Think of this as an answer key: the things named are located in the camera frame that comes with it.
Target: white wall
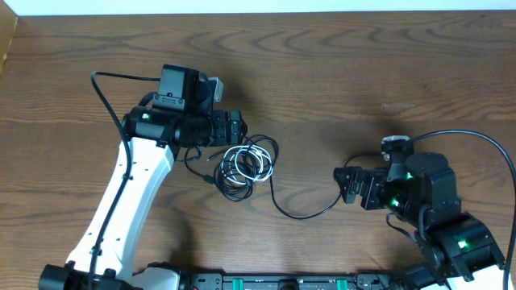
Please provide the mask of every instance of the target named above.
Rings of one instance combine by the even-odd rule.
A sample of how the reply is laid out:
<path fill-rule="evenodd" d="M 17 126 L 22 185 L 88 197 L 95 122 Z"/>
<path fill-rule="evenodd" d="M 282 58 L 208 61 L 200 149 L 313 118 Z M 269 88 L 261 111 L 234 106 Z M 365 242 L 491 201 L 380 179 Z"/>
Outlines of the white wall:
<path fill-rule="evenodd" d="M 19 16 L 513 10 L 516 0 L 5 0 Z"/>

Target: green led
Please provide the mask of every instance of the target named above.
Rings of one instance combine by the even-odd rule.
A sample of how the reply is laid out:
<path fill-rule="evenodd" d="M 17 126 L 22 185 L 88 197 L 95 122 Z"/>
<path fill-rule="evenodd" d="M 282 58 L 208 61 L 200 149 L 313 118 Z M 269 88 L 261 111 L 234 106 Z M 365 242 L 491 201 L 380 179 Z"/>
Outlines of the green led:
<path fill-rule="evenodd" d="M 464 241 L 464 240 L 459 241 L 459 248 L 464 249 L 467 246 L 468 246 L 468 244 L 466 243 L 466 241 Z"/>

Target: wooden tabletop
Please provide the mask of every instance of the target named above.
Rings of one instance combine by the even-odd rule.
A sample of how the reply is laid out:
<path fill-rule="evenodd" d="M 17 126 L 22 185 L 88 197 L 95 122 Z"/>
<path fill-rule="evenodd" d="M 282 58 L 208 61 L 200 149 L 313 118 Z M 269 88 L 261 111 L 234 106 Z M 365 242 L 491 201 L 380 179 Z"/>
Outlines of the wooden tabletop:
<path fill-rule="evenodd" d="M 180 64 L 219 77 L 225 93 L 215 107 L 240 109 L 251 134 L 277 140 L 278 202 L 303 215 L 337 197 L 335 167 L 379 151 L 387 135 L 472 129 L 515 157 L 515 39 L 514 12 L 21 18 L 0 78 L 0 288 L 34 288 L 45 264 L 63 265 L 111 178 L 120 137 L 91 86 L 94 70 L 158 77 L 163 64 Z M 99 84 L 119 116 L 156 89 Z M 497 150 L 453 135 L 417 150 L 446 155 L 464 210 L 505 253 L 514 190 Z M 215 163 L 192 166 L 208 173 Z M 273 206 L 268 184 L 231 203 L 175 164 L 148 215 L 135 270 L 155 261 L 317 273 L 421 262 L 419 249 L 385 224 L 387 213 L 340 202 L 294 221 Z"/>

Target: white cable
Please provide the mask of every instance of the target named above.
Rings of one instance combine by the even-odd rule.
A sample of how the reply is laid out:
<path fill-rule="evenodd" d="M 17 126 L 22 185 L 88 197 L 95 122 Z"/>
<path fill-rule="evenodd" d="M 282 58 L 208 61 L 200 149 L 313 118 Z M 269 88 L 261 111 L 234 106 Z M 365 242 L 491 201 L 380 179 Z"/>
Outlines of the white cable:
<path fill-rule="evenodd" d="M 229 162 L 235 162 L 235 169 L 238 172 L 238 174 L 233 172 L 231 169 L 229 169 L 228 174 L 226 174 L 226 172 L 224 171 L 224 160 L 226 159 L 226 156 L 230 152 L 233 155 L 229 159 Z M 254 158 L 254 160 L 256 161 L 256 164 L 259 165 L 258 167 L 259 167 L 260 170 L 258 171 L 258 173 L 256 175 L 248 176 L 245 173 L 240 171 L 238 162 L 239 162 L 239 158 L 240 158 L 240 162 L 243 163 L 243 159 L 241 157 L 241 154 L 243 152 L 248 153 L 249 155 L 251 155 Z M 269 166 L 267 172 L 264 172 L 264 167 L 266 166 L 264 164 L 265 160 L 267 160 L 269 164 L 271 164 L 272 161 L 273 161 L 273 159 L 271 158 L 271 155 L 268 153 L 268 151 L 265 150 L 264 148 L 260 147 L 260 146 L 257 146 L 257 145 L 234 146 L 234 147 L 231 147 L 230 149 L 228 149 L 226 151 L 226 154 L 224 154 L 223 161 L 220 163 L 220 171 L 221 171 L 221 173 L 224 176 L 227 177 L 227 179 L 230 182 L 232 182 L 234 184 L 240 184 L 240 185 L 245 185 L 246 184 L 245 182 L 240 181 L 240 180 L 237 179 L 237 176 L 239 176 L 239 175 L 244 177 L 244 178 L 246 178 L 246 179 L 252 180 L 252 181 L 263 182 L 263 181 L 266 181 L 273 174 L 273 167 L 272 166 Z"/>

